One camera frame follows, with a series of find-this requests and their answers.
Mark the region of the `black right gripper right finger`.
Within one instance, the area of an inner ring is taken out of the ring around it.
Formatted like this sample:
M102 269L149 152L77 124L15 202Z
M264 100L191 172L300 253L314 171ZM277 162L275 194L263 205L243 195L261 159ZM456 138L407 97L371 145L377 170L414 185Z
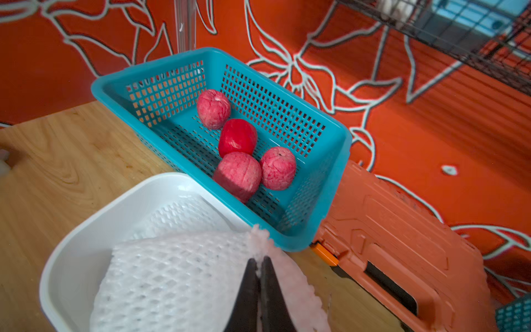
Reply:
M261 263L261 322L265 332L296 332L290 318L271 258Z

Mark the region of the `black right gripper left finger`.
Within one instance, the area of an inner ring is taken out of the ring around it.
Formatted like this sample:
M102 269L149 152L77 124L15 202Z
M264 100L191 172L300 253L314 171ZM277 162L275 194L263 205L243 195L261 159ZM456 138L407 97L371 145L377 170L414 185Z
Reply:
M259 291L257 262L251 258L247 262L235 305L224 332L257 331Z

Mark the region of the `white foam net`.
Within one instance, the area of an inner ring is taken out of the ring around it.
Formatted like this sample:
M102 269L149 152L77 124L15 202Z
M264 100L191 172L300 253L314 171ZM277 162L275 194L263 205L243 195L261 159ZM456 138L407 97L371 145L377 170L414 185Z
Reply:
M247 262L269 257L298 331L328 331L300 267L268 232L175 233L117 245L90 318L91 331L222 331Z
M229 221L198 195L181 195L149 213L135 226L130 240L150 239L183 232L231 231Z

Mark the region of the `netted apple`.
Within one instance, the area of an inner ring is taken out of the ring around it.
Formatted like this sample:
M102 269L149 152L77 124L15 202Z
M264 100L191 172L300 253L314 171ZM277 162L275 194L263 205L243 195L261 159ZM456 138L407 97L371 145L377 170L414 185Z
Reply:
M262 184L270 190L286 190L292 184L297 169L290 149L273 147L261 158Z
M199 95L196 108L200 121L210 130L221 129L231 115L230 101L214 89L205 90Z
M262 168L251 155L232 152L222 158L213 179L240 202L247 203L259 189Z

